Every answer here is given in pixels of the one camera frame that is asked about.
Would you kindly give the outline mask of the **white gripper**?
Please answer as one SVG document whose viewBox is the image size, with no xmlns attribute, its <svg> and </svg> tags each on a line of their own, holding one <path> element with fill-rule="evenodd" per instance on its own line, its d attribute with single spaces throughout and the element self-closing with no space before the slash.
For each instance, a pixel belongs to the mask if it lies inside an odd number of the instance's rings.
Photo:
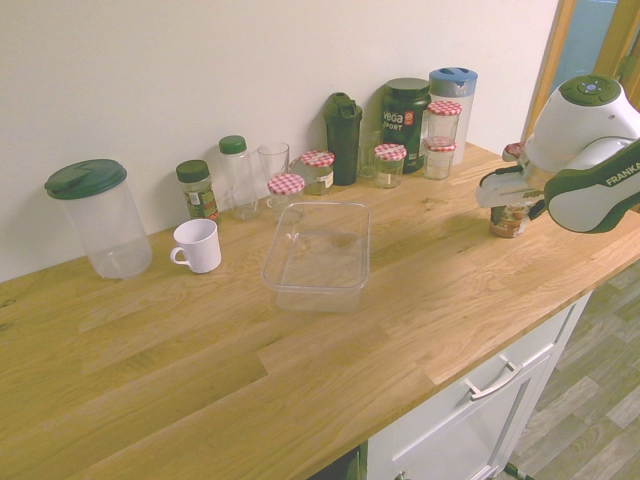
<svg viewBox="0 0 640 480">
<path fill-rule="evenodd" d="M 546 211 L 543 197 L 548 172 L 529 163 L 499 168 L 484 176 L 476 189 L 476 200 L 483 208 L 517 205 L 537 201 L 530 207 L 528 217 L 537 219 Z"/>
</svg>

